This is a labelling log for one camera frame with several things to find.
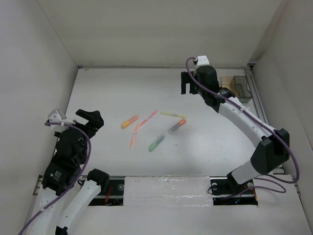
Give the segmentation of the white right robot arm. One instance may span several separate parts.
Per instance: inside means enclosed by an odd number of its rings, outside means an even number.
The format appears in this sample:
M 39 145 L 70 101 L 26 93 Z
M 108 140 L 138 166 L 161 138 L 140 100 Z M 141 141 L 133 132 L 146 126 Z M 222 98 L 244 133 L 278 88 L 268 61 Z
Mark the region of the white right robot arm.
M 262 123 L 245 109 L 231 90 L 219 85 L 217 72 L 212 66 L 201 66 L 192 72 L 183 71 L 180 77 L 181 94 L 186 93 L 186 84 L 189 84 L 191 94 L 199 94 L 206 105 L 236 125 L 255 147 L 251 158 L 228 173 L 226 182 L 217 185 L 218 189 L 224 190 L 225 194 L 239 193 L 251 179 L 266 175 L 289 160 L 289 133 Z

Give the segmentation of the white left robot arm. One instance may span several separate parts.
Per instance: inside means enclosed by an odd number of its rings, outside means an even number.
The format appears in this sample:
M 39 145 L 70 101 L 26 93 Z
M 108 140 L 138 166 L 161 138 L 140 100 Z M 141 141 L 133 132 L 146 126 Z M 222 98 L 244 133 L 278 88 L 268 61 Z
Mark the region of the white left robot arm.
M 87 120 L 86 124 L 70 120 L 60 110 L 49 115 L 45 126 L 58 138 L 55 153 L 46 168 L 39 198 L 39 210 L 20 230 L 31 235 L 68 235 L 89 203 L 98 194 L 109 189 L 109 174 L 93 169 L 81 180 L 90 156 L 91 138 L 104 126 L 98 110 L 79 109 L 76 115 Z

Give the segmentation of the grey marker orange cap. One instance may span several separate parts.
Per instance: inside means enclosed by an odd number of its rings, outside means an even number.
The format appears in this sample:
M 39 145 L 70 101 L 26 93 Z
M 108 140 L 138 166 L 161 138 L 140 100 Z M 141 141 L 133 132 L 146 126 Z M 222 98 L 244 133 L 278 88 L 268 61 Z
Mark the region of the grey marker orange cap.
M 180 127 L 182 127 L 186 123 L 186 119 L 181 119 L 178 123 L 176 123 L 174 126 L 172 126 L 169 130 L 169 134 L 173 134 L 176 130 L 178 130 Z

